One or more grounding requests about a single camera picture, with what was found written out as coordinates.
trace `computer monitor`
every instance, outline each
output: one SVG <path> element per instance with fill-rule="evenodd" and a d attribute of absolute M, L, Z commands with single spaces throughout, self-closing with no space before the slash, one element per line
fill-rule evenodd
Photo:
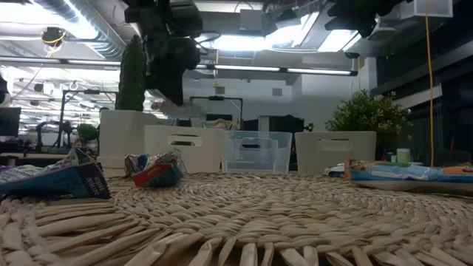
<path fill-rule="evenodd" d="M 0 107 L 0 136 L 18 136 L 21 108 Z"/>

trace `wicker mat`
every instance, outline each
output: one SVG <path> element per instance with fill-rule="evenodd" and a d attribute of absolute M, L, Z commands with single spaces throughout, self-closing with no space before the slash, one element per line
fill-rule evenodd
<path fill-rule="evenodd" d="M 108 182 L 112 201 L 4 200 L 0 265 L 473 265 L 469 198 L 298 175 Z"/>

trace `clear plastic bin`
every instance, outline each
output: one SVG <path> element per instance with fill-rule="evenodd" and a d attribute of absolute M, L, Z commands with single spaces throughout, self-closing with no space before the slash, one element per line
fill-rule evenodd
<path fill-rule="evenodd" d="M 286 174 L 292 139 L 292 133 L 284 132 L 226 132 L 222 170 Z"/>

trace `green plant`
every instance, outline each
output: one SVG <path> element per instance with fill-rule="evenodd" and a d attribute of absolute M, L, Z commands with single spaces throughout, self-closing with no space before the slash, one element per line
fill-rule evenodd
<path fill-rule="evenodd" d="M 87 143 L 87 141 L 95 140 L 98 137 L 97 129 L 91 124 L 80 124 L 77 127 L 77 133 L 84 144 Z"/>
<path fill-rule="evenodd" d="M 411 126 L 408 111 L 394 103 L 394 93 L 383 97 L 371 96 L 362 90 L 343 100 L 333 113 L 333 119 L 325 122 L 329 131 L 374 131 L 378 144 L 387 144 L 397 137 L 402 128 Z"/>
<path fill-rule="evenodd" d="M 134 35 L 126 46 L 120 65 L 116 110 L 142 112 L 146 91 L 146 55 L 140 37 Z"/>

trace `wall vent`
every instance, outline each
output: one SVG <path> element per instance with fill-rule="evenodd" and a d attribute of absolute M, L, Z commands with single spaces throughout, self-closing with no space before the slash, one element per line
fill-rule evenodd
<path fill-rule="evenodd" d="M 225 94 L 225 87 L 224 86 L 218 86 L 215 88 L 215 95 L 224 95 Z"/>
<path fill-rule="evenodd" d="M 281 88 L 273 88 L 273 96 L 282 96 Z"/>

